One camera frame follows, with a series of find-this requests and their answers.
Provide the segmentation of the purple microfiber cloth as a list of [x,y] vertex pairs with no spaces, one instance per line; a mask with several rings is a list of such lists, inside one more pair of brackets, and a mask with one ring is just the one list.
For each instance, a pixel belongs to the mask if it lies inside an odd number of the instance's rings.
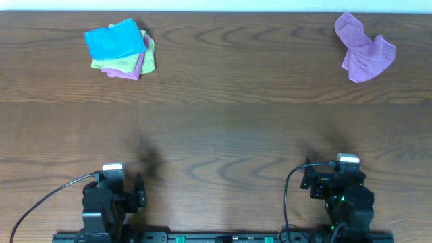
[[382,35],[371,40],[363,23],[349,12],[344,12],[334,24],[339,39],[348,48],[342,67],[348,71],[348,79],[361,83],[371,80],[385,71],[396,58],[396,46]]

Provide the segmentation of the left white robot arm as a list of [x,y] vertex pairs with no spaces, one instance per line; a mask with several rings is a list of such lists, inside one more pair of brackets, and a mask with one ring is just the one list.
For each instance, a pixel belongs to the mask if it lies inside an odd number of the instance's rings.
[[128,242],[137,237],[124,231],[124,220],[147,204],[144,180],[137,174],[134,188],[124,190],[122,170],[98,171],[95,181],[83,188],[82,219],[85,242]]

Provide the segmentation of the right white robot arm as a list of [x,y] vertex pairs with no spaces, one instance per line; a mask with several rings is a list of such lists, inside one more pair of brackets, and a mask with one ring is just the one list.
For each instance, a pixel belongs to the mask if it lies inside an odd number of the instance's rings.
[[369,225],[374,217],[375,195],[365,185],[360,159],[340,153],[337,159],[322,163],[332,173],[315,171],[319,163],[305,161],[306,169],[300,187],[310,190],[312,199],[325,201],[331,225],[321,230],[323,242],[371,242]]

